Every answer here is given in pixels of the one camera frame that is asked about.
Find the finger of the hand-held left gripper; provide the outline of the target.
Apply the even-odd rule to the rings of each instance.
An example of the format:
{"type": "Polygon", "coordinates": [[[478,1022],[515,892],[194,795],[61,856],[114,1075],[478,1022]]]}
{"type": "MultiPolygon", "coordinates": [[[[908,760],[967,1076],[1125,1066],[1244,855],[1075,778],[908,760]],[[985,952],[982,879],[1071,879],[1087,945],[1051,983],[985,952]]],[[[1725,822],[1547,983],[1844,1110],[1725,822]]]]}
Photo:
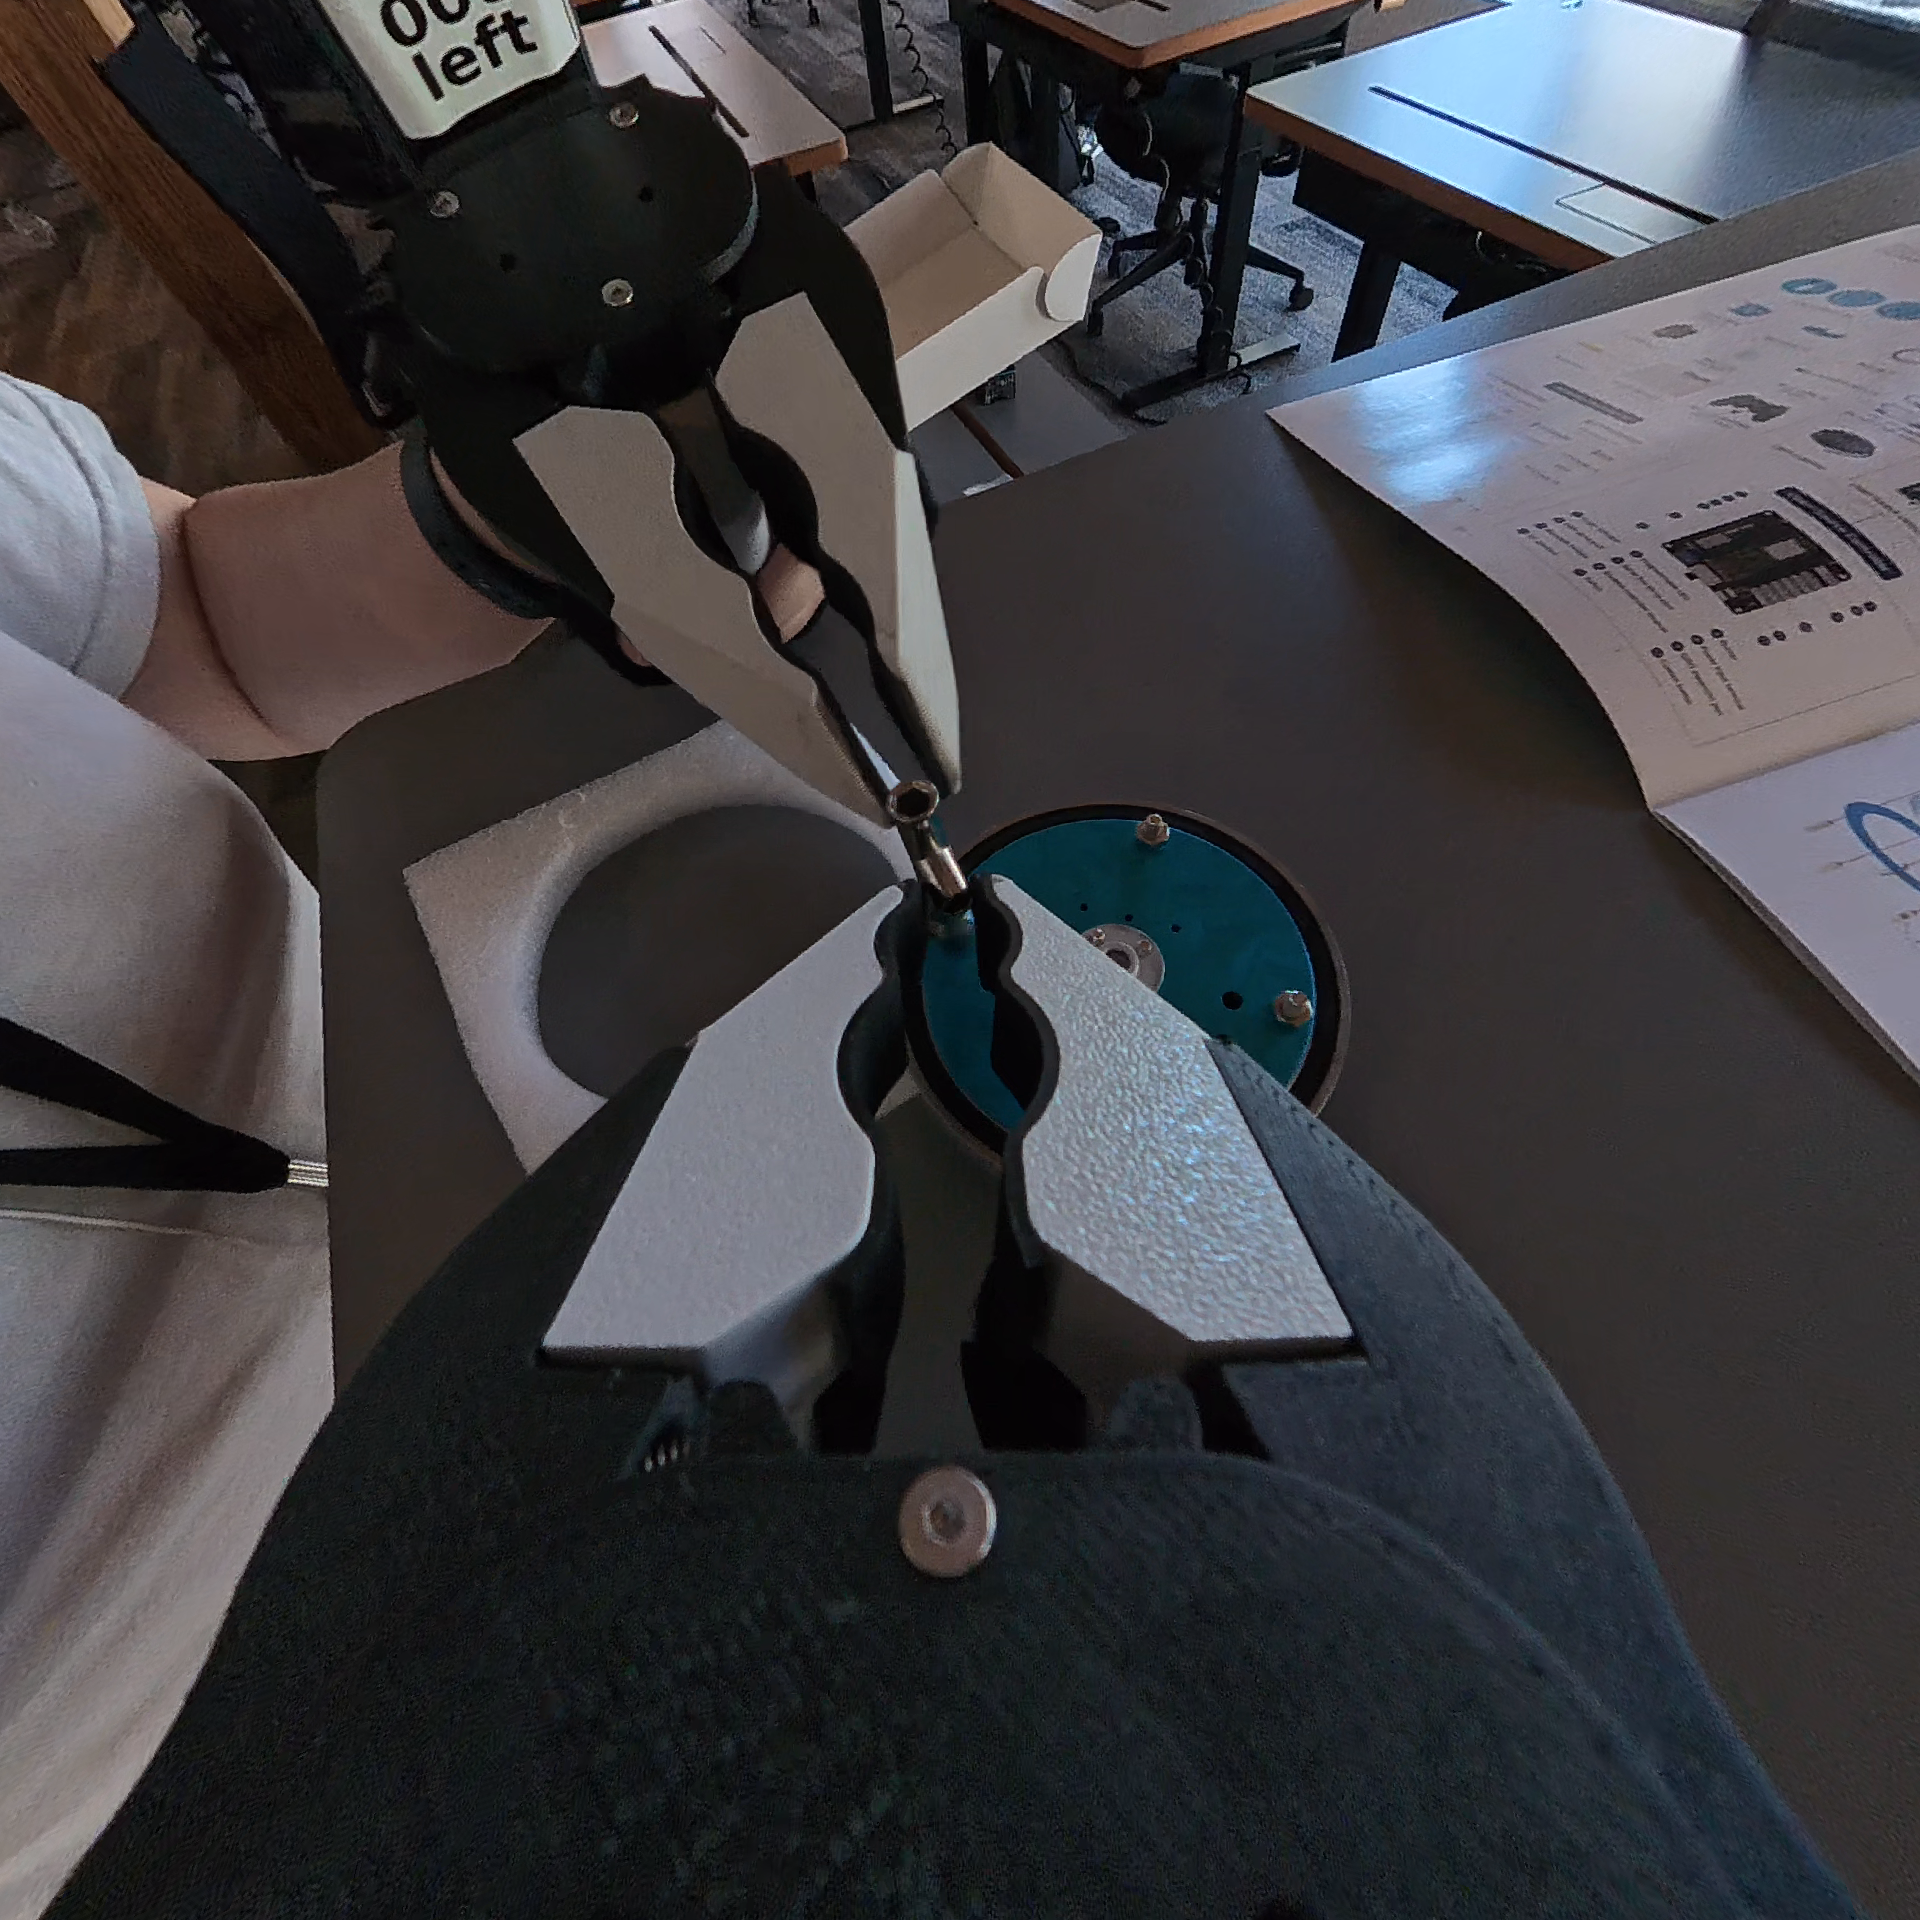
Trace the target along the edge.
{"type": "Polygon", "coordinates": [[[877,780],[801,660],[767,640],[747,579],[687,532],[661,426],[574,405],[527,432],[518,450],[612,588],[617,629],[792,775],[887,822],[895,782],[877,780]]]}
{"type": "Polygon", "coordinates": [[[930,778],[958,790],[958,680],[915,458],[887,433],[804,295],[740,322],[717,393],[740,428],[798,463],[824,558],[864,595],[877,695],[930,778]]]}

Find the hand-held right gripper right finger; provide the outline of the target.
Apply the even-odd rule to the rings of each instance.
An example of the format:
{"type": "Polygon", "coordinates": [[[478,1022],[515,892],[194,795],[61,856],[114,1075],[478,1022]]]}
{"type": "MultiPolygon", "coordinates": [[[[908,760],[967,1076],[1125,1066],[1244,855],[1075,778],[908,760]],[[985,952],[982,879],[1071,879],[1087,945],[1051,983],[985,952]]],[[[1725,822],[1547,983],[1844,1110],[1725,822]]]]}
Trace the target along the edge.
{"type": "Polygon", "coordinates": [[[991,1450],[1080,1448],[1141,1379],[1331,1356],[1355,1328],[1244,1113],[1245,1058],[1002,878],[975,879],[995,1069],[1020,1096],[964,1342],[991,1450]]]}

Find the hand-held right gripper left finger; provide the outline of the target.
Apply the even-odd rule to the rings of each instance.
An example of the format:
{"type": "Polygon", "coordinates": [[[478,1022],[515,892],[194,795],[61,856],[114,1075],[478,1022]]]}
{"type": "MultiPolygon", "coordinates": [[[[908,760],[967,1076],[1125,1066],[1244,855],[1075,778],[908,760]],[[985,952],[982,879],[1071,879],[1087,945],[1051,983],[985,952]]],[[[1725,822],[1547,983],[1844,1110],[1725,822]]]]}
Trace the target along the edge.
{"type": "Polygon", "coordinates": [[[754,1379],[810,1445],[874,1448],[904,1312],[877,1113],[905,1075],[908,905],[881,888],[691,1043],[547,1360],[754,1379]]]}

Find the round blue base plate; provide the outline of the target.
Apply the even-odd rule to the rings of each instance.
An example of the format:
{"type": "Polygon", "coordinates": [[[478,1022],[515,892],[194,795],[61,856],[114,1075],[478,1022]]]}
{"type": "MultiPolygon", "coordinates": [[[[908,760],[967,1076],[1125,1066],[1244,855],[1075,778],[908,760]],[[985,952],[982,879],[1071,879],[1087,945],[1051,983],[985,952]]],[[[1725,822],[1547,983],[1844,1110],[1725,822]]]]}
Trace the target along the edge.
{"type": "Polygon", "coordinates": [[[1141,848],[1145,815],[1080,806],[1001,828],[964,855],[982,878],[972,938],[927,940],[908,1039],[927,1099],[991,1155],[1028,1125],[1031,1172],[1070,1123],[1132,1125],[1151,1096],[1198,1093],[1188,1069],[1210,1043],[1311,1110],[1344,1059],[1345,970],[1297,885],[1180,812],[1161,812],[1167,848],[1141,848]],[[1161,995],[1087,942],[1098,923],[1134,923],[1162,949],[1161,995]],[[1282,989],[1311,992],[1307,1030],[1275,1020],[1282,989]]]}

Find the small metal socket wrench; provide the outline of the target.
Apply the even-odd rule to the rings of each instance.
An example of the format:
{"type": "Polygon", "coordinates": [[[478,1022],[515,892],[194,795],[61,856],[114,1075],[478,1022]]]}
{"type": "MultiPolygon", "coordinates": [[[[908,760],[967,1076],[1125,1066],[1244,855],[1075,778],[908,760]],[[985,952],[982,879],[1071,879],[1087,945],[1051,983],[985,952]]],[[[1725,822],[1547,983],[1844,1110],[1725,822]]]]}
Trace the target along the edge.
{"type": "Polygon", "coordinates": [[[972,938],[972,888],[941,822],[941,789],[931,780],[898,780],[887,795],[887,819],[922,888],[930,935],[945,942],[972,938]]]}

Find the person's left forearm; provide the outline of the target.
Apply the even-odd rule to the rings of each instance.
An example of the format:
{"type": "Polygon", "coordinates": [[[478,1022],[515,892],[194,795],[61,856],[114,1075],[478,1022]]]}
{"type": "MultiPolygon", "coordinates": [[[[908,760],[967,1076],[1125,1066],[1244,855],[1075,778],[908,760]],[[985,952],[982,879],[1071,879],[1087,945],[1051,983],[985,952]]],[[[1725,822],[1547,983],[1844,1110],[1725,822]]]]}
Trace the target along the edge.
{"type": "Polygon", "coordinates": [[[144,492],[161,598],[124,702],[211,760],[317,753],[372,712],[515,660],[547,629],[435,558],[395,445],[201,500],[155,479],[144,492]]]}

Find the tan top desk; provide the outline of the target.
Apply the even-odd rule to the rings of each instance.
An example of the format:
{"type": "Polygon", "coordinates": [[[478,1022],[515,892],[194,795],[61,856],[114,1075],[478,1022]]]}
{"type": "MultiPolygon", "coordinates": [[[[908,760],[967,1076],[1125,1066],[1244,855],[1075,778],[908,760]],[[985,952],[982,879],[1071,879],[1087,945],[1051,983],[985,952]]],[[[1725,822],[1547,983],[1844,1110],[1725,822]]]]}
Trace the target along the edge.
{"type": "Polygon", "coordinates": [[[845,135],[705,2],[657,2],[582,22],[602,85],[645,78],[711,106],[748,166],[781,163],[804,180],[850,156],[845,135]]]}

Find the dark grey desk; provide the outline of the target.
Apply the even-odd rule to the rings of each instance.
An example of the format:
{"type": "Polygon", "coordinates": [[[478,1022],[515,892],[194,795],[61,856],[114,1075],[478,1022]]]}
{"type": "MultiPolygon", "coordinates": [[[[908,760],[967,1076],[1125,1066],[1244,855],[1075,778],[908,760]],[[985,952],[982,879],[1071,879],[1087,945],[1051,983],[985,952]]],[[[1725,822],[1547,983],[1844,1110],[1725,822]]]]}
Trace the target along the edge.
{"type": "Polygon", "coordinates": [[[1352,986],[1325,1119],[1578,1405],[1747,1739],[1918,1915],[1918,1083],[1640,799],[1557,645],[1260,400],[941,513],[950,832],[1174,806],[1352,986]]]}

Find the cluttered wood edged desk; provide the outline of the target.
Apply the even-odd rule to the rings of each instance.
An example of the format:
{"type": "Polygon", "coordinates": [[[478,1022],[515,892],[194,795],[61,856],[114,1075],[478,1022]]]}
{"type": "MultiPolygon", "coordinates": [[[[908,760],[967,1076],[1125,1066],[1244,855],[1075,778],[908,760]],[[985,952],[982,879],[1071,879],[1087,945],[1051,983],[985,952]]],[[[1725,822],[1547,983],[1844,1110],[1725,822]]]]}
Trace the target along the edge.
{"type": "Polygon", "coordinates": [[[1358,2],[951,2],[964,38],[968,143],[1001,143],[1045,183],[1062,180],[1062,93],[1078,102],[1137,96],[1187,60],[1272,79],[1344,46],[1358,2]],[[1031,130],[995,106],[995,58],[1025,68],[1031,130]]]}

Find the black wristband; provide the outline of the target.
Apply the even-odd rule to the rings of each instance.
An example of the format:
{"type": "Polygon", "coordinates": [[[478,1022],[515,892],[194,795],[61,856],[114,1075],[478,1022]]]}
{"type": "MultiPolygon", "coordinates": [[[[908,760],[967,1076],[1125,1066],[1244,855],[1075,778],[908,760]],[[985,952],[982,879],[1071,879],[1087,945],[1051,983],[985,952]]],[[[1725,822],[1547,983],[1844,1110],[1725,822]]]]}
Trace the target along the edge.
{"type": "Polygon", "coordinates": [[[582,635],[607,625],[602,612],[590,605],[582,595],[498,555],[467,526],[467,519],[455,512],[452,493],[437,478],[417,420],[408,423],[397,445],[407,509],[415,516],[421,540],[425,540],[435,558],[441,558],[441,562],[458,579],[462,579],[501,612],[518,616],[558,616],[582,635]]]}

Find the open orange cardboard box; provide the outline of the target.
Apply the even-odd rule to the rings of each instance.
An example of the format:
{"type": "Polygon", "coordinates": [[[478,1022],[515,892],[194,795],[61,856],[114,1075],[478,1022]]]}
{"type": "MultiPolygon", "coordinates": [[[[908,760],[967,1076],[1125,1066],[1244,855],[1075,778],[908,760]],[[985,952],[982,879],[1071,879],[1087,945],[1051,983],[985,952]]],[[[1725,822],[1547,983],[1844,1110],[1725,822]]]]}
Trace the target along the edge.
{"type": "Polygon", "coordinates": [[[845,233],[887,302],[908,428],[1080,322],[1102,243],[991,143],[918,175],[845,233]]]}

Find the white foam packing piece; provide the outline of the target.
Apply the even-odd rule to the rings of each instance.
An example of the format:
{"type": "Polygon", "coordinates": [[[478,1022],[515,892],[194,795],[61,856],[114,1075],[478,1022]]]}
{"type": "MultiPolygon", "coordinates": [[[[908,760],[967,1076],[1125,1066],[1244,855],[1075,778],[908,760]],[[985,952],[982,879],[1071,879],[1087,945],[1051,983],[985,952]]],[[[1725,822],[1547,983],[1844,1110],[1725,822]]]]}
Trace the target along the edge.
{"type": "Polygon", "coordinates": [[[541,1038],[538,983],[561,908],[592,868],[651,832],[757,802],[845,828],[877,848],[898,879],[912,875],[892,832],[824,796],[725,722],[407,868],[467,1059],[524,1172],[541,1168],[607,1102],[578,1085],[541,1038]]]}

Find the black office chair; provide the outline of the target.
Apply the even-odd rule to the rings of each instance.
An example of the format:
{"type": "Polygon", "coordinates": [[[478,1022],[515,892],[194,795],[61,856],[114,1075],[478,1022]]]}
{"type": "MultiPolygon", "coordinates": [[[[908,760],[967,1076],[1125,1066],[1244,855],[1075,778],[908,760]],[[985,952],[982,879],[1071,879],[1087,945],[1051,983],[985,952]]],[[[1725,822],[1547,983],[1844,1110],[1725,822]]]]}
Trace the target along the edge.
{"type": "Polygon", "coordinates": [[[1245,366],[1288,356],[1295,342],[1235,345],[1238,300],[1245,269],[1282,276],[1295,315],[1314,302],[1314,289],[1301,265],[1251,243],[1251,215],[1260,175],[1297,168],[1297,149],[1275,156],[1275,140],[1245,129],[1244,106],[1250,68],[1225,75],[1211,68],[1174,68],[1157,92],[1098,108],[1098,140],[1125,175],[1161,192],[1155,226],[1114,238],[1112,265],[1124,255],[1141,263],[1114,273],[1090,302],[1087,335],[1102,335],[1108,302],[1141,289],[1178,265],[1204,296],[1204,328],[1187,370],[1144,382],[1121,396],[1121,408],[1141,416],[1150,405],[1191,393],[1245,366]]]}

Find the open instruction booklet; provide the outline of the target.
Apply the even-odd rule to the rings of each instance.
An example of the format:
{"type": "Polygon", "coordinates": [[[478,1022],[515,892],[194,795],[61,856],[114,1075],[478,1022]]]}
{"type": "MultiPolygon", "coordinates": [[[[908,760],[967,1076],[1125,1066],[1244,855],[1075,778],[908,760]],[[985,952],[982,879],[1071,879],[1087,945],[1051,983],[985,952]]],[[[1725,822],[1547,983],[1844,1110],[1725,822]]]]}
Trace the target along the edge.
{"type": "Polygon", "coordinates": [[[1918,1069],[1918,229],[1275,408],[1505,588],[1918,1069]]]}

